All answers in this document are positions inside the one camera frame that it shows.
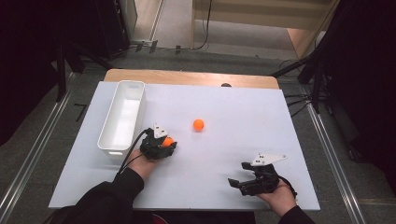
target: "person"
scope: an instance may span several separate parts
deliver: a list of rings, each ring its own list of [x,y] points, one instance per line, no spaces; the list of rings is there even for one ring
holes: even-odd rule
[[[139,149],[133,150],[129,160],[134,160],[120,175],[116,175],[112,183],[103,182],[90,189],[76,205],[58,210],[51,218],[50,224],[142,223],[143,221],[136,221],[141,217],[134,215],[136,214],[133,211],[134,198],[143,190],[145,180],[160,161],[148,161],[141,154]],[[281,224],[314,223],[296,204],[289,186],[282,180],[273,193],[257,196],[269,203],[281,217],[279,221]]]

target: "white tabletop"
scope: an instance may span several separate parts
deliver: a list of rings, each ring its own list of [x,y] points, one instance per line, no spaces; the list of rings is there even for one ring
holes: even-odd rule
[[[81,125],[51,208],[75,204],[89,189],[112,181],[119,166],[97,146],[110,107],[115,82],[100,82]],[[274,164],[298,192],[304,210],[319,210],[318,198],[280,90],[147,84],[142,130],[161,124],[178,142],[134,201],[136,209],[259,210],[268,205],[242,196],[228,178],[254,179],[241,162],[259,153],[287,155]],[[203,119],[195,132],[192,123]]]

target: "human hand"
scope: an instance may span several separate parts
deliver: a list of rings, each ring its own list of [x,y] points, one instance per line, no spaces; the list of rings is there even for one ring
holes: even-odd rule
[[[280,217],[283,217],[291,208],[297,205],[290,187],[281,179],[279,179],[274,192],[262,193],[257,196],[266,201],[271,209]]]
[[[149,178],[149,175],[154,170],[155,166],[159,161],[149,161],[142,154],[140,149],[135,149],[132,151],[128,158],[128,161],[133,160],[128,164],[128,167],[137,172],[144,180]]]

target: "black sleeve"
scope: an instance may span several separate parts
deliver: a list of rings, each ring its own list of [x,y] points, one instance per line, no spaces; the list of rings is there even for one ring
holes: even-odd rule
[[[131,223],[132,204],[143,187],[142,177],[127,168],[112,183],[103,182],[89,190],[63,223]]]
[[[315,224],[315,222],[296,205],[291,208],[279,221],[279,224]]]

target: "orange ball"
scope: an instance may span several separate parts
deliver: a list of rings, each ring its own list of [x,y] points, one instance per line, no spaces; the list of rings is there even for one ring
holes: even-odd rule
[[[166,137],[165,140],[163,140],[163,143],[161,144],[161,146],[163,147],[169,147],[171,146],[172,143],[174,143],[175,141],[171,138],[171,137]]]
[[[200,132],[204,128],[204,126],[204,121],[201,119],[196,119],[192,124],[192,127],[194,127],[194,130],[197,132]]]

